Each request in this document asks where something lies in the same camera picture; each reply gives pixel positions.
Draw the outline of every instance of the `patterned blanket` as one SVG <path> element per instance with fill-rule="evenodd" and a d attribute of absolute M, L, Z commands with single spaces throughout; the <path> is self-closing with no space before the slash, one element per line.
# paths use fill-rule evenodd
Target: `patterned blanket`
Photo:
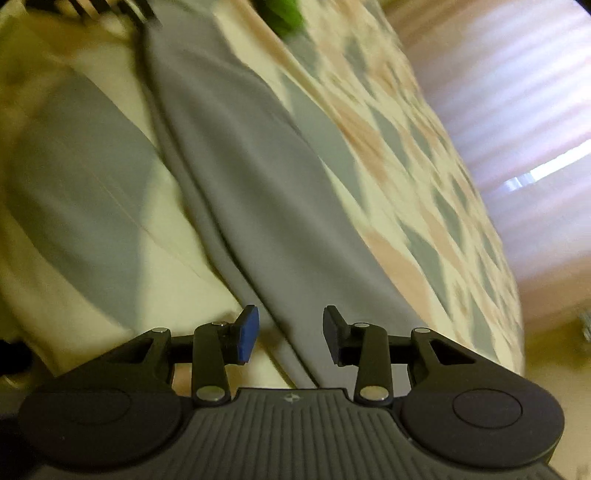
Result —
<path fill-rule="evenodd" d="M 521 371 L 519 300 L 501 242 L 378 4 L 303 0 L 306 28 L 283 41 L 246 0 L 185 5 L 211 9 L 236 56 L 292 114 L 351 224 L 415 312 Z M 128 34 L 112 18 L 82 26 L 26 14 L 14 0 L 7 7 L 0 333 L 25 338 L 58 373 L 153 326 L 186 333 L 235 315 L 239 305 L 211 269 L 158 158 Z M 48 98 L 66 82 L 74 85 L 70 103 L 60 105 L 84 108 L 69 110 L 61 128 L 63 111 Z M 45 141 L 49 127 L 75 155 Z M 121 161 L 105 161 L 118 158 L 132 134 L 147 140 L 134 158 L 141 184 L 125 181 Z M 87 143 L 76 142 L 79 135 Z M 132 269 L 118 267 L 130 258 Z M 264 348 L 272 355 L 272 345 Z M 264 350 L 244 374 L 243 384 L 282 384 Z"/>

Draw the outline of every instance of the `green object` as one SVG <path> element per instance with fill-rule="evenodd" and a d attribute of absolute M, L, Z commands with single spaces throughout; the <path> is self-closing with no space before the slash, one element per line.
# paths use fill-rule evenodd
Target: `green object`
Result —
<path fill-rule="evenodd" d="M 286 37 L 304 25 L 297 0 L 254 0 L 253 5 L 279 38 Z"/>

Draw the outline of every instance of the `logo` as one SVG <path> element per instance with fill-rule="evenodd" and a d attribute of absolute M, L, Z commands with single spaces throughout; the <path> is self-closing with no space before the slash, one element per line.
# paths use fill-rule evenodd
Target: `logo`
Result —
<path fill-rule="evenodd" d="M 300 401 L 301 397 L 297 393 L 288 393 L 285 397 L 283 397 L 283 400 L 293 405 L 295 402 Z"/>

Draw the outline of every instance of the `controller grip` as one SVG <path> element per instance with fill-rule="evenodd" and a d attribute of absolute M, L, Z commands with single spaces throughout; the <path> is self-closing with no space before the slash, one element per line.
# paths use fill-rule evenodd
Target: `controller grip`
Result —
<path fill-rule="evenodd" d="M 384 408 L 351 402 L 343 390 L 242 389 L 225 405 L 195 411 L 166 450 L 104 473 L 43 466 L 31 480 L 560 480 L 543 462 L 475 470 L 418 447 Z"/>

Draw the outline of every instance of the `blue trigger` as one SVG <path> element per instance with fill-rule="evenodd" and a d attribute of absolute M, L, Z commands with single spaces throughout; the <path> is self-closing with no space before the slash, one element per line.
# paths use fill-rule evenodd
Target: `blue trigger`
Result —
<path fill-rule="evenodd" d="M 255 346 L 256 337 L 259 330 L 259 314 L 258 309 L 254 307 L 244 320 L 240 328 L 240 336 L 238 339 L 238 361 L 240 363 L 248 362 L 251 357 L 252 349 Z"/>

